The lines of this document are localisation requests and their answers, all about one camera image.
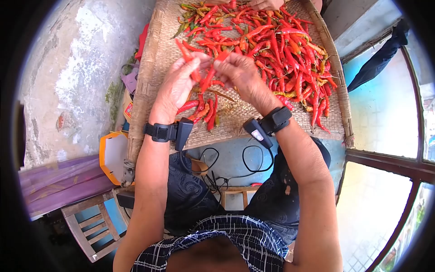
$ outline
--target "concrete wall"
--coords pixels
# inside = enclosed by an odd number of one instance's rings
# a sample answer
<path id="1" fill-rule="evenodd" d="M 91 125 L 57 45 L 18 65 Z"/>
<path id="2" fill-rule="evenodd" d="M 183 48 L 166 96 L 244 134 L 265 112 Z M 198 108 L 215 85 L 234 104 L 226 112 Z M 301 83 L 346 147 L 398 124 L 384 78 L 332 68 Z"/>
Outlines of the concrete wall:
<path id="1" fill-rule="evenodd" d="M 25 168 L 98 153 L 117 117 L 120 68 L 138 48 L 154 5 L 63 0 L 48 15 L 20 79 Z"/>
<path id="2" fill-rule="evenodd" d="M 401 12 L 391 0 L 333 0 L 323 18 L 340 57 L 375 38 Z"/>

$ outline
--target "woven bamboo tray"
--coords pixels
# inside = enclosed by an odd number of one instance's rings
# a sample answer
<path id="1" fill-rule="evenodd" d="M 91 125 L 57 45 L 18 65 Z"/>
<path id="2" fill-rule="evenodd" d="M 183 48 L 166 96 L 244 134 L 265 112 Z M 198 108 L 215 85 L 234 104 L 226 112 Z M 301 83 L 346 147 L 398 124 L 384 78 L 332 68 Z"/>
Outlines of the woven bamboo tray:
<path id="1" fill-rule="evenodd" d="M 137 88 L 133 101 L 133 109 L 128 135 L 128 154 L 124 165 L 123 185 L 130 185 L 134 178 L 134 167 L 137 156 L 142 145 L 144 135 L 142 128 L 148 120 L 151 107 L 156 98 L 157 92 L 168 71 L 170 65 L 181 57 L 181 52 L 176 46 L 173 37 L 180 26 L 177 17 L 184 12 L 179 6 L 186 3 L 186 0 L 157 0 L 154 12 L 148 29 L 148 36 L 145 42 L 142 60 L 137 77 Z M 288 11 L 293 14 L 297 12 L 297 18 L 311 20 L 314 24 L 309 25 L 309 34 L 316 44 L 322 45 L 330 56 L 331 74 L 336 77 L 338 85 L 336 92 L 330 98 L 330 117 L 322 119 L 322 123 L 331 131 L 331 134 L 322 131 L 317 125 L 310 126 L 311 114 L 305 112 L 302 106 L 294 104 L 293 117 L 299 125 L 310 135 L 318 138 L 345 140 L 347 147 L 353 147 L 351 113 L 349 97 L 345 83 L 343 69 L 334 42 L 320 14 L 317 12 L 310 0 L 292 0 L 287 2 Z M 239 34 L 226 31 L 223 35 L 238 37 Z M 198 47 L 195 40 L 192 45 Z M 230 102 L 223 97 L 219 97 L 218 111 L 220 111 L 221 125 L 214 128 L 212 133 L 206 129 L 206 124 L 199 122 L 196 124 L 185 145 L 185 149 L 196 148 L 207 144 L 213 144 L 230 139 L 249 136 L 242 128 L 242 124 L 250 117 L 260 117 L 259 113 L 246 102 L 242 101 L 239 95 L 233 90 L 223 90 L 220 86 L 213 86 L 236 102 Z M 206 93 L 204 100 L 214 97 L 214 94 Z M 193 113 L 194 109 L 180 114 L 180 117 L 187 117 Z M 171 145 L 171 153 L 174 153 L 174 145 Z"/>

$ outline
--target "woman's left hand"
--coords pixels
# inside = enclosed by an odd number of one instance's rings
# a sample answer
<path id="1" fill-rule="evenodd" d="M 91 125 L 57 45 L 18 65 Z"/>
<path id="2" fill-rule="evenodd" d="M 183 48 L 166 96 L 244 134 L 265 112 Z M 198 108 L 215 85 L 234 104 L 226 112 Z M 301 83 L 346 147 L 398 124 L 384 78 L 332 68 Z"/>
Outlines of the woman's left hand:
<path id="1" fill-rule="evenodd" d="M 196 84 L 190 74 L 198 67 L 201 70 L 210 66 L 208 55 L 192 52 L 191 56 L 194 58 L 192 61 L 186 63 L 180 58 L 169 68 L 151 110 L 150 123 L 173 123 L 178 109 L 184 105 L 189 92 Z"/>

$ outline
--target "wrist strap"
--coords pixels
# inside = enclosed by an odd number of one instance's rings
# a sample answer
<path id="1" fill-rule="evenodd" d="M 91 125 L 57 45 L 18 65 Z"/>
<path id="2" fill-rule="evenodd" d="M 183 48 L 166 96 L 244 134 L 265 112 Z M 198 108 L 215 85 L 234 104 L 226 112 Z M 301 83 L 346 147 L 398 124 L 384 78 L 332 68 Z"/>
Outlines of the wrist strap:
<path id="1" fill-rule="evenodd" d="M 177 130 L 174 129 L 175 124 L 157 124 L 151 125 L 146 123 L 144 126 L 144 134 L 151 136 L 155 142 L 173 141 L 176 138 Z"/>
<path id="2" fill-rule="evenodd" d="M 290 117 L 291 111 L 287 107 L 277 107 L 261 119 L 261 127 L 270 136 L 288 126 Z"/>

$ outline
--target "brown window frame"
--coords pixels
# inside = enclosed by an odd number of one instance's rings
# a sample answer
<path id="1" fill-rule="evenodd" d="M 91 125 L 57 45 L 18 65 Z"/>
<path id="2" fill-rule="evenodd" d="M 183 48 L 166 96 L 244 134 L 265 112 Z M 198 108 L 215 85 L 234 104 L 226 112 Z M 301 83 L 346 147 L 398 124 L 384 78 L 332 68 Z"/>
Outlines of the brown window frame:
<path id="1" fill-rule="evenodd" d="M 417 105 L 417 120 L 418 120 L 418 147 L 417 157 L 405 158 L 394 155 L 387 155 L 377 152 L 357 150 L 354 148 L 346 149 L 345 168 L 340 180 L 337 191 L 337 203 L 341 193 L 341 185 L 343 183 L 346 164 L 348 161 L 355 162 L 361 165 L 366 165 L 379 170 L 384 170 L 394 174 L 409 177 L 412 182 L 412 187 L 409 192 L 409 196 L 403 210 L 403 213 L 394 229 L 390 239 L 387 241 L 385 247 L 381 250 L 379 255 L 366 270 L 366 272 L 372 272 L 385 258 L 391 247 L 396 242 L 397 238 L 402 231 L 409 214 L 411 212 L 414 201 L 417 197 L 420 183 L 426 182 L 435 184 L 435 163 L 423 159 L 423 146 L 424 146 L 424 118 L 423 118 L 423 105 L 420 96 L 420 87 L 418 85 L 417 75 L 411 62 L 408 50 L 402 46 L 401 51 L 405 57 L 406 65 L 411 76 L 412 85 L 414 88 L 415 102 Z"/>

